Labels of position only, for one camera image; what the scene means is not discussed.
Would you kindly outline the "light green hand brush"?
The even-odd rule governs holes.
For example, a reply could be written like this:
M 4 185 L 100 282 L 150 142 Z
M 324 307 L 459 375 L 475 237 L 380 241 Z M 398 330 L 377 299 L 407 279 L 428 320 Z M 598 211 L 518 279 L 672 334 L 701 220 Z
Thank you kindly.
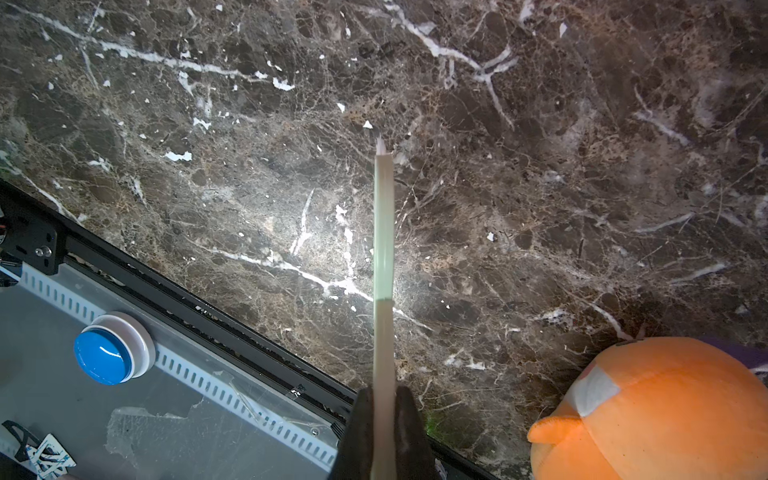
M 372 479 L 394 479 L 396 371 L 394 360 L 394 164 L 383 139 L 374 160 L 373 460 Z

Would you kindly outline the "blue round button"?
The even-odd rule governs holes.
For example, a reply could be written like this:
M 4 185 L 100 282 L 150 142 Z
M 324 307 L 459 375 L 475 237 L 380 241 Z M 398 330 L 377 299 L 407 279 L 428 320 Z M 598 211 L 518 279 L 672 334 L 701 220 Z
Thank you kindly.
M 95 318 L 75 338 L 80 369 L 103 385 L 118 385 L 146 374 L 157 358 L 155 343 L 144 325 L 124 312 Z

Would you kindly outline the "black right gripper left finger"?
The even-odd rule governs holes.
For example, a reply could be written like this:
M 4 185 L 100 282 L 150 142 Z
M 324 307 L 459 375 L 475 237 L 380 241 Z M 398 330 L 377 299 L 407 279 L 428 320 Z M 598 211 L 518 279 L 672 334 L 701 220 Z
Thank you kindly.
M 369 480 L 373 462 L 374 401 L 371 387 L 358 392 L 329 480 Z

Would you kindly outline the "orange plush fish toy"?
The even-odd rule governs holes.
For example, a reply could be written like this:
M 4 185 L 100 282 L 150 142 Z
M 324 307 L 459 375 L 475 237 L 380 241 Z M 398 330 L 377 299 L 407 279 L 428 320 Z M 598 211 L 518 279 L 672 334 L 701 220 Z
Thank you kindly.
M 529 430 L 536 479 L 764 479 L 764 349 L 654 337 L 611 346 Z

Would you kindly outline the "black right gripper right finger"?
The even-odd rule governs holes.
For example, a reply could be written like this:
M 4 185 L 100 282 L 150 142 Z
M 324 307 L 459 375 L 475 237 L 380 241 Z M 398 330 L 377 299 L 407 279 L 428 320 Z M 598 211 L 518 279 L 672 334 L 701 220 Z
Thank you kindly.
M 440 475 L 412 391 L 399 385 L 395 405 L 398 480 L 438 480 Z

